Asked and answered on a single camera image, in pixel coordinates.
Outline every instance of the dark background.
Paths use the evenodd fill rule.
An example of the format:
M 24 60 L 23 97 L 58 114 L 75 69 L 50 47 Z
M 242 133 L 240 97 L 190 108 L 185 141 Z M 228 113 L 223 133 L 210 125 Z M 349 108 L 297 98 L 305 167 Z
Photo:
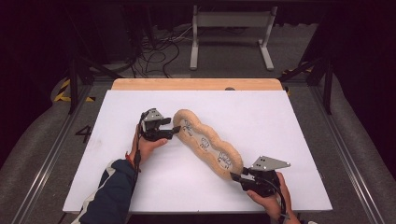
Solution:
M 323 22 L 305 58 L 333 49 L 334 73 L 345 96 L 396 176 L 394 10 L 374 1 L 337 10 L 342 26 Z M 51 107 L 52 89 L 68 75 L 73 54 L 78 52 L 98 63 L 133 60 L 140 51 L 147 11 L 151 24 L 159 29 L 172 30 L 191 22 L 192 7 L 0 2 L 1 165 L 26 128 Z M 319 23 L 326 13 L 326 7 L 280 7 L 276 24 Z

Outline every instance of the sleeve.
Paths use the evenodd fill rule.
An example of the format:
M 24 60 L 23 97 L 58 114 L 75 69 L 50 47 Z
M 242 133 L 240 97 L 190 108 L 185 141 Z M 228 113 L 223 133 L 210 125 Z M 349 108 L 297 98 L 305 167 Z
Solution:
M 77 223 L 125 223 L 136 175 L 127 160 L 111 162 L 105 169 L 99 188 L 83 203 Z

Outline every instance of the white metal frame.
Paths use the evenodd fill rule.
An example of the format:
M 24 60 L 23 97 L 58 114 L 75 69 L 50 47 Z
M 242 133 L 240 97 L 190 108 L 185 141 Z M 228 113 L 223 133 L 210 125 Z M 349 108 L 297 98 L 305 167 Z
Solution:
M 265 27 L 263 39 L 259 39 L 260 50 L 269 71 L 274 70 L 270 54 L 267 49 L 268 39 L 274 24 L 277 7 L 265 12 L 199 12 L 194 6 L 192 16 L 192 49 L 190 70 L 198 68 L 198 27 Z

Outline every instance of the hand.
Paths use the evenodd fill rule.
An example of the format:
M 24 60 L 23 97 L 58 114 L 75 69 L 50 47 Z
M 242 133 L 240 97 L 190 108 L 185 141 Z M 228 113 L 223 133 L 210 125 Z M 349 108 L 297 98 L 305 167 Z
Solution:
M 300 223 L 297 216 L 295 216 L 293 211 L 291 210 L 291 198 L 290 198 L 289 189 L 285 183 L 285 178 L 279 172 L 276 172 L 276 175 L 279 178 L 280 191 L 285 199 L 286 212 L 290 216 L 290 220 L 287 223 L 288 224 Z M 273 220 L 279 219 L 281 211 L 280 211 L 280 205 L 276 199 L 277 197 L 279 197 L 279 195 L 272 195 L 272 196 L 263 198 L 258 193 L 254 192 L 253 190 L 248 190 L 247 195 L 255 203 L 258 203 L 259 205 L 263 206 L 266 213 L 268 214 L 268 216 L 270 216 L 270 218 L 272 218 Z
M 136 142 L 137 142 L 137 130 L 138 130 L 138 125 L 136 125 L 136 129 L 134 132 L 134 141 L 132 142 L 132 150 L 131 153 L 129 154 L 129 157 L 131 158 L 131 161 L 134 162 L 134 154 L 136 153 Z M 144 137 L 140 137 L 139 139 L 139 150 L 140 150 L 140 163 L 139 165 L 143 164 L 151 155 L 151 153 L 154 151 L 155 148 L 161 147 L 165 145 L 168 142 L 166 138 L 159 139 L 155 142 L 150 142 L 146 140 Z

